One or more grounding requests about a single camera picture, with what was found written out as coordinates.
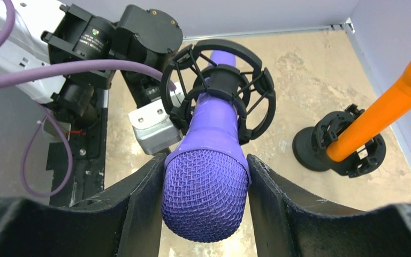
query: black round base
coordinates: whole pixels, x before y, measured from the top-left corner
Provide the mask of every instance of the black round base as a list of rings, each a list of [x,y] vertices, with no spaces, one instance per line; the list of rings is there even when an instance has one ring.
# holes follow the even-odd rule
[[[295,158],[305,168],[312,171],[327,171],[330,167],[324,165],[320,160],[314,156],[311,148],[311,134],[314,127],[306,127],[299,131],[292,141],[292,150]]]

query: purple handle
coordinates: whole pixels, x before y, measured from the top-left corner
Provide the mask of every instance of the purple handle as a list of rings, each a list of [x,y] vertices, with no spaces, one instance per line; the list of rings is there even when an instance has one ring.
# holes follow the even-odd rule
[[[213,51],[210,59],[217,64],[234,67],[237,64],[235,55],[223,51]],[[251,183],[248,161],[239,144],[237,113],[232,103],[206,93],[201,94],[197,99],[188,132],[166,158],[165,167],[177,155],[199,149],[218,151],[236,159],[247,171]]]

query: orange tube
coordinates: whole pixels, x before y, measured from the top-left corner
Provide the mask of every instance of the orange tube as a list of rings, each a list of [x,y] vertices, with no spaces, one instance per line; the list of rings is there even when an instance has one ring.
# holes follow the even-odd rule
[[[327,148],[341,162],[411,109],[411,62],[402,76]]]

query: black circular bracket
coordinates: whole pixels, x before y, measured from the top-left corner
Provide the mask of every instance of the black circular bracket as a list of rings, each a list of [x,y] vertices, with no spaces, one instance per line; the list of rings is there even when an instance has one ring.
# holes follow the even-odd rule
[[[292,148],[296,159],[313,171],[333,170],[341,176],[358,177],[376,170],[384,161],[385,141],[377,134],[365,143],[364,149],[355,151],[342,162],[335,162],[327,155],[327,147],[338,141],[339,135],[352,124],[364,110],[351,104],[345,111],[334,111],[321,119],[315,127],[304,128],[294,137]],[[360,152],[367,155],[360,157]]]
[[[253,70],[240,72],[236,67],[217,64],[202,53],[209,50],[229,52],[247,62]],[[203,58],[210,65],[200,70],[197,64],[199,58]],[[193,83],[193,89],[190,92],[186,92],[181,74],[181,70],[185,69],[190,69],[197,75]],[[171,92],[168,87],[174,70],[177,72],[182,92],[185,96],[180,106],[174,106],[172,103]],[[251,75],[251,81],[248,81],[246,75]],[[190,44],[181,49],[163,71],[160,91],[166,113],[170,115],[174,125],[183,134],[186,134],[188,131],[192,119],[192,101],[197,100],[198,96],[202,93],[208,93],[233,103],[238,115],[238,137],[241,145],[262,135],[270,126],[275,116],[276,94],[269,70],[262,67],[262,61],[252,51],[228,40],[202,40],[195,46]],[[260,94],[260,97],[248,108],[250,96],[253,92]],[[246,125],[247,116],[263,99],[267,99],[269,104],[264,118],[254,129],[248,129]]]

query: textured purple tip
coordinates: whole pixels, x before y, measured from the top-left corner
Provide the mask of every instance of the textured purple tip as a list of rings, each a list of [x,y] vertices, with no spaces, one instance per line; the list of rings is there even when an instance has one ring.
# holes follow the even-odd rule
[[[166,168],[163,220],[191,241],[226,239],[242,221],[247,191],[248,175],[236,159],[205,149],[181,153]]]

